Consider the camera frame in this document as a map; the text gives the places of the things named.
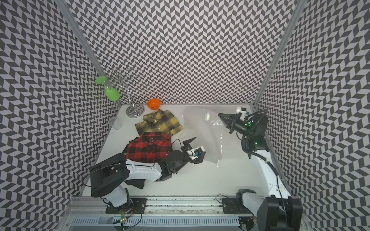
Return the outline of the clear plastic vacuum bag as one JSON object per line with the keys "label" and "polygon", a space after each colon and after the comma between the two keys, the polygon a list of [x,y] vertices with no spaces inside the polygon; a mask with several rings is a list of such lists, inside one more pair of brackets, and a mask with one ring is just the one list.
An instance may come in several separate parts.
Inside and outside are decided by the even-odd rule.
{"label": "clear plastic vacuum bag", "polygon": [[227,131],[218,117],[218,111],[213,108],[190,106],[183,110],[178,118],[183,130],[172,137],[180,141],[194,138],[191,146],[202,147],[206,152],[204,160],[217,167],[227,164]]}

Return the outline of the red black plaid shirt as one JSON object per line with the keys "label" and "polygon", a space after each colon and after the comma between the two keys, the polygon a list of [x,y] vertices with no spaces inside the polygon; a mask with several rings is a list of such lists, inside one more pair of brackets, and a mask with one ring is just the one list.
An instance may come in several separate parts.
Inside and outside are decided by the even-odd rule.
{"label": "red black plaid shirt", "polygon": [[126,158],[136,162],[154,163],[167,156],[172,149],[172,137],[161,132],[144,132],[129,142]]}

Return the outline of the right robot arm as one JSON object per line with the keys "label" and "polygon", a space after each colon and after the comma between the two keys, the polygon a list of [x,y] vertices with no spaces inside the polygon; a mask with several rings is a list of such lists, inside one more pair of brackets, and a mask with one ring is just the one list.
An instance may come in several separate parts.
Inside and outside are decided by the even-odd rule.
{"label": "right robot arm", "polygon": [[236,204],[239,210],[248,209],[254,218],[253,231],[298,231],[301,227],[303,206],[301,200],[292,197],[284,186],[277,168],[274,166],[265,132],[267,130],[267,110],[250,115],[219,113],[230,133],[241,134],[242,151],[256,164],[263,175],[265,196],[256,191],[239,190]]}

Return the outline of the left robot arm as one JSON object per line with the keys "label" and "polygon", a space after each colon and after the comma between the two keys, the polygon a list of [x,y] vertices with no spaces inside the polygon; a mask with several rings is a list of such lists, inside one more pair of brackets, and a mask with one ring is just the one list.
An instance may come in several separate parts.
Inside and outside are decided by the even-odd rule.
{"label": "left robot arm", "polygon": [[187,163],[200,164],[206,155],[201,145],[192,148],[196,138],[181,142],[181,149],[168,152],[165,158],[154,163],[135,162],[125,153],[116,154],[90,168],[90,189],[93,198],[107,200],[106,204],[117,209],[132,204],[127,188],[121,184],[142,189],[145,181],[163,182],[177,174]]}

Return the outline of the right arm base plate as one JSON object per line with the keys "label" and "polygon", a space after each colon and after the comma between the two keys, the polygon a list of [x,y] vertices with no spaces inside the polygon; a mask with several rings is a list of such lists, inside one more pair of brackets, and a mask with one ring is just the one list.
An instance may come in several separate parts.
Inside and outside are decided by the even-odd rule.
{"label": "right arm base plate", "polygon": [[224,214],[253,214],[236,198],[222,198],[222,209]]}

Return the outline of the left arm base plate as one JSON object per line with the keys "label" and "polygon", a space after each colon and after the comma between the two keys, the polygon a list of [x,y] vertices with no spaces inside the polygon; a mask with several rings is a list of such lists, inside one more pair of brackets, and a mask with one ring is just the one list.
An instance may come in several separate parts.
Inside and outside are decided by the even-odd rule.
{"label": "left arm base plate", "polygon": [[106,214],[121,214],[121,213],[133,213],[133,214],[144,214],[146,208],[147,198],[131,198],[128,202],[120,207],[114,207],[110,202],[106,208]]}

